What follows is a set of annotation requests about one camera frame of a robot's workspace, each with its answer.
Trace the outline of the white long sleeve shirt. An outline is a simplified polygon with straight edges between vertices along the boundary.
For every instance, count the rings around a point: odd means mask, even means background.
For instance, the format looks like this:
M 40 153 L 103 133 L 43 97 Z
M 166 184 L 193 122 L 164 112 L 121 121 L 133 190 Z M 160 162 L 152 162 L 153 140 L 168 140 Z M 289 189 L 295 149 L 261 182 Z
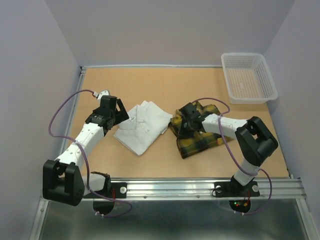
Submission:
M 168 128 L 173 118 L 152 101 L 143 101 L 127 112 L 114 137 L 136 156 L 141 156 Z

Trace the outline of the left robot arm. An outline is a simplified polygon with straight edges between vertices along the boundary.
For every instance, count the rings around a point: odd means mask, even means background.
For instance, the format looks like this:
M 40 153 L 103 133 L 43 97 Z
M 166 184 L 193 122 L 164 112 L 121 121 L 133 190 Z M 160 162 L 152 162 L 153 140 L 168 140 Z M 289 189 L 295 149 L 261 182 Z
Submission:
M 90 193 L 100 197 L 115 196 L 111 178 L 106 173 L 87 172 L 81 168 L 88 165 L 88 156 L 96 145 L 114 126 L 128 120 L 129 116 L 121 99 L 110 95 L 108 90 L 94 92 L 99 107 L 94 109 L 69 147 L 54 160 L 47 160 L 42 172 L 42 195 L 47 200 L 77 206 Z

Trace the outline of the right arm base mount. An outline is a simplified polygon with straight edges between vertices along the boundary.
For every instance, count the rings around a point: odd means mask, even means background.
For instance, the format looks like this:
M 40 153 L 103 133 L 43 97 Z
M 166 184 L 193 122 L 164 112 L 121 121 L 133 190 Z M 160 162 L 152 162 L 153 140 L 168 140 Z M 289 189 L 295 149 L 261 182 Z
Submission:
M 236 181 L 217 181 L 213 183 L 211 195 L 216 198 L 259 197 L 260 191 L 256 181 L 242 186 Z

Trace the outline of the white plastic basket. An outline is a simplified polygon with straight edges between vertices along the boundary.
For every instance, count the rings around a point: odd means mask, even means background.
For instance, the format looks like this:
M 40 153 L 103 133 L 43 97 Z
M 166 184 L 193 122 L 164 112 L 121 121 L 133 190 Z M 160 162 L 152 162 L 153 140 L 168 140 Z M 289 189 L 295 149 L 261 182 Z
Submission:
M 231 104 L 264 104 L 278 98 L 278 91 L 263 55 L 224 53 L 221 55 L 221 63 Z

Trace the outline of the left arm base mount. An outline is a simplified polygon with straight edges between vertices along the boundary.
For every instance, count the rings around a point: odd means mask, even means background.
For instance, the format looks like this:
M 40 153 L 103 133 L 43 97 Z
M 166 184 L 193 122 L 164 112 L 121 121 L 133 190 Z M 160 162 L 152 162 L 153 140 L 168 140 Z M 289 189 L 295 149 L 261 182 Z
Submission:
M 126 199 L 127 186 L 126 182 L 111 182 L 110 188 L 104 187 L 102 190 L 96 190 L 95 192 L 108 198 L 113 198 L 113 194 L 115 194 L 116 199 Z

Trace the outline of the yellow plaid shirt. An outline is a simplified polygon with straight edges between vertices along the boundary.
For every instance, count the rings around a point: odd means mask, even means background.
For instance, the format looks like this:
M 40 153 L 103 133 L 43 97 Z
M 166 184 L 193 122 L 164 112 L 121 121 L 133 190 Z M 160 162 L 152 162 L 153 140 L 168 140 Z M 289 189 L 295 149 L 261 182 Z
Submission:
M 183 159 L 224 144 L 219 133 L 196 131 L 191 137 L 185 138 L 179 135 L 181 123 L 182 115 L 177 109 L 175 116 L 170 119 L 168 127 L 176 137 L 176 145 Z

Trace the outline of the aluminium front rail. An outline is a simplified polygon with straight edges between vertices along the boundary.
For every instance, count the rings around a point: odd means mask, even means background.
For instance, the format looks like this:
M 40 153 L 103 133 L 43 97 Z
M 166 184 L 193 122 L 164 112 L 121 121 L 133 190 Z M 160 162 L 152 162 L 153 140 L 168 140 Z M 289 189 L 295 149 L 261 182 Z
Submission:
M 256 179 L 259 196 L 252 193 L 243 196 L 216 197 L 213 190 L 227 178 L 117 178 L 111 179 L 113 185 L 126 183 L 125 201 L 213 201 L 213 200 L 266 200 L 270 194 L 270 184 L 266 178 Z M 307 194 L 300 179 L 276 177 L 271 179 L 273 200 L 306 199 Z

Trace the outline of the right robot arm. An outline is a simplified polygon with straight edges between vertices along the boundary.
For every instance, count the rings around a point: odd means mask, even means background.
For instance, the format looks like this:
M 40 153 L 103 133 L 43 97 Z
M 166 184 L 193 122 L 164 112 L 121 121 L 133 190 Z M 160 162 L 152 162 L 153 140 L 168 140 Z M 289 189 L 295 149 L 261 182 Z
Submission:
M 231 157 L 238 167 L 230 182 L 231 192 L 235 195 L 242 195 L 248 190 L 248 183 L 256 177 L 263 162 L 279 146 L 276 138 L 257 116 L 246 120 L 211 112 L 200 113 L 192 103 L 186 104 L 179 111 L 182 116 L 179 133 L 183 137 L 204 132 L 219 134 L 223 142 L 226 137 L 237 140 L 243 161 L 239 164 L 234 156 Z

